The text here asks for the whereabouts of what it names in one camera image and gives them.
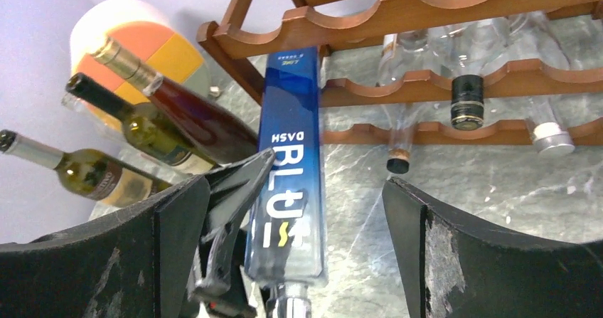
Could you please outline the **clear glass bottle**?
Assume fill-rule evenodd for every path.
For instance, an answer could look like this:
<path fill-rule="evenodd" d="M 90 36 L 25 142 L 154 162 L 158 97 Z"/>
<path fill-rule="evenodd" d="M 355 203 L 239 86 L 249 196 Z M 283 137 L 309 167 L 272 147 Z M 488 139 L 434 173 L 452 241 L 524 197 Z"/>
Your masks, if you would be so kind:
<path fill-rule="evenodd" d="M 86 117 L 102 137 L 120 143 L 126 142 L 122 134 L 121 123 L 102 110 L 68 92 L 64 93 L 61 105 Z"/>

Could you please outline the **gold foil wine bottle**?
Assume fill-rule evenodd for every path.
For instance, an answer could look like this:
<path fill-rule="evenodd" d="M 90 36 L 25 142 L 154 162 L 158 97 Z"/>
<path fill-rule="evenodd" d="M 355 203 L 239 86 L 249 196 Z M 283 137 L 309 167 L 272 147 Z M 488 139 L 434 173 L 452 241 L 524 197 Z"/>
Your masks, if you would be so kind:
<path fill-rule="evenodd" d="M 213 161 L 234 163 L 258 151 L 257 133 L 239 117 L 160 73 L 112 37 L 96 38 L 86 53 L 139 90 Z"/>

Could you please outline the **dark green wine bottle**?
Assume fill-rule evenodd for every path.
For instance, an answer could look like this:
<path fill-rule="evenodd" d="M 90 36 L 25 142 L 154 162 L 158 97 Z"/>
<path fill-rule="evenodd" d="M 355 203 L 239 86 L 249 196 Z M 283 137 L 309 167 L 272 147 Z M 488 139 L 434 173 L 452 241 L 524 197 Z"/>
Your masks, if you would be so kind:
<path fill-rule="evenodd" d="M 216 166 L 150 102 L 133 105 L 84 73 L 74 74 L 65 90 L 118 120 L 130 145 L 173 169 L 202 174 Z"/>

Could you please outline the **dark bottle brown label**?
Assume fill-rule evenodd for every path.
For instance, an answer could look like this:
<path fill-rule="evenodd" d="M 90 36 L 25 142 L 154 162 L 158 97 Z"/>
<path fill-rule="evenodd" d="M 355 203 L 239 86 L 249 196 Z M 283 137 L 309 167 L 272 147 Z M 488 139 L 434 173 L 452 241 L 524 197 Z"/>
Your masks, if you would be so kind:
<path fill-rule="evenodd" d="M 69 192 L 125 208 L 171 184 L 96 149 L 64 152 L 17 132 L 1 130 L 1 153 L 53 170 Z"/>

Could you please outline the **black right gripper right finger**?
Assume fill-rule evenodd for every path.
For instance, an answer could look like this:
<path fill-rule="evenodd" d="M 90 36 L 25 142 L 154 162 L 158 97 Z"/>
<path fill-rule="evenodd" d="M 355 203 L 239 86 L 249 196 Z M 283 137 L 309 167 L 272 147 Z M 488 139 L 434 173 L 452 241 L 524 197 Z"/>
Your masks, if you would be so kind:
<path fill-rule="evenodd" d="M 385 217 L 411 317 L 601 317 L 602 242 L 504 228 L 388 179 Z"/>

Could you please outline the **blue label clear bottle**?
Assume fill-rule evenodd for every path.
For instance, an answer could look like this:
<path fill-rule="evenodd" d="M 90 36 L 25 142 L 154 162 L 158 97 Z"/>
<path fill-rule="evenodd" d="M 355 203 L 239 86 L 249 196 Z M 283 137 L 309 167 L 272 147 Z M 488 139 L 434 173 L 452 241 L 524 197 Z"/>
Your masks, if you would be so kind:
<path fill-rule="evenodd" d="M 318 48 L 268 55 L 259 147 L 275 159 L 250 213 L 245 255 L 267 317 L 310 317 L 309 288 L 328 282 L 320 97 Z"/>

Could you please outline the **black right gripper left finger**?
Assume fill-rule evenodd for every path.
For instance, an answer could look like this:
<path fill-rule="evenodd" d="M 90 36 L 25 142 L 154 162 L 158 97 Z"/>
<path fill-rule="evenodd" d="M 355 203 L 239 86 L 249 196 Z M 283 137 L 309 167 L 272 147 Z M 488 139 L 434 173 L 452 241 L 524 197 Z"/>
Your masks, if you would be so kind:
<path fill-rule="evenodd" d="M 2 317 L 177 317 L 208 208 L 197 176 L 30 243 L 1 246 Z"/>

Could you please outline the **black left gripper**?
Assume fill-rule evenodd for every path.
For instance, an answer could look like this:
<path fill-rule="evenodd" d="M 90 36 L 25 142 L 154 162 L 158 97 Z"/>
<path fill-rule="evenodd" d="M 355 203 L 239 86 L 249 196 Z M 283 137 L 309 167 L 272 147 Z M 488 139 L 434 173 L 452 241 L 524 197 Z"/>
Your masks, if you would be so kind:
<path fill-rule="evenodd" d="M 197 317 L 201 312 L 210 317 L 258 316 L 243 281 L 247 232 L 241 225 L 274 158 L 268 148 L 204 174 L 210 185 L 208 209 L 179 317 Z"/>

